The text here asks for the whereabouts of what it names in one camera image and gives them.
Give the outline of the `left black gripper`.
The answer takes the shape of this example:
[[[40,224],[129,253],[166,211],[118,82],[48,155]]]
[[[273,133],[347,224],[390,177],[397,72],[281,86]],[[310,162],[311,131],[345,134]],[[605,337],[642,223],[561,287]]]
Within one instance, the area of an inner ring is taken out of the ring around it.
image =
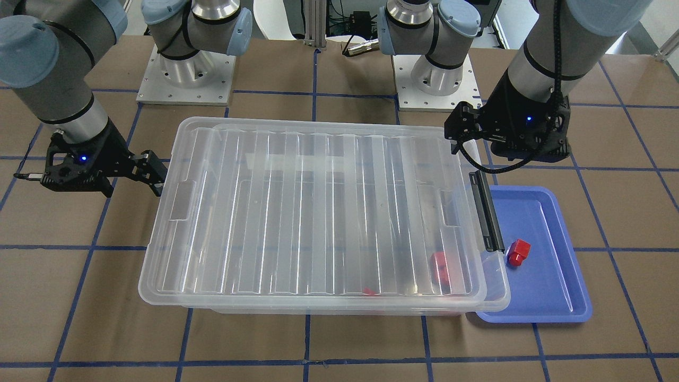
[[[571,146],[567,133],[571,109],[567,95],[550,124],[552,104],[524,97],[509,80],[500,80],[486,104],[478,111],[470,102],[459,102],[443,125],[444,138],[451,142],[451,154],[460,152],[471,140],[491,141],[493,154],[509,160],[523,160],[548,140],[534,161],[555,163],[567,159]]]

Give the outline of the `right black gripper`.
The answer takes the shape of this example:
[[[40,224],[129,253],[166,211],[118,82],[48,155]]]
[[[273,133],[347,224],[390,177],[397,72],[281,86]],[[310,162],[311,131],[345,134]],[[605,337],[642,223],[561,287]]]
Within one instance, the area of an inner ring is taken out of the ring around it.
[[[152,150],[134,155],[111,119],[90,140],[67,143],[65,134],[53,133],[40,184],[57,193],[102,193],[111,197],[109,177],[127,176],[162,196],[168,169]]]

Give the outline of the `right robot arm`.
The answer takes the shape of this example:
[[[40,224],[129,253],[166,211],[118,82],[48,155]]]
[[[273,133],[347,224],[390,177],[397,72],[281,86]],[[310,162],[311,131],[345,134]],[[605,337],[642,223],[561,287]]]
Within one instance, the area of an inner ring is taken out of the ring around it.
[[[251,10],[238,1],[143,1],[141,12],[170,79],[177,63],[206,70],[205,53],[247,51]],[[14,174],[57,193],[100,192],[112,177],[162,194],[167,168],[151,150],[133,154],[85,76],[128,26],[120,1],[2,1],[2,82],[54,129],[42,172]]]

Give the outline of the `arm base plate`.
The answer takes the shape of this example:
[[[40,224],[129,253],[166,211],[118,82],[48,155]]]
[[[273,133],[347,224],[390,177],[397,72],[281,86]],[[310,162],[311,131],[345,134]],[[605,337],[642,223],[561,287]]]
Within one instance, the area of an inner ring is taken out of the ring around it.
[[[235,66],[235,56],[199,51],[186,60],[170,60],[153,46],[136,101],[148,105],[227,107]]]
[[[461,101],[482,106],[469,56],[453,70],[435,67],[423,55],[401,54],[392,59],[400,110],[451,112]]]

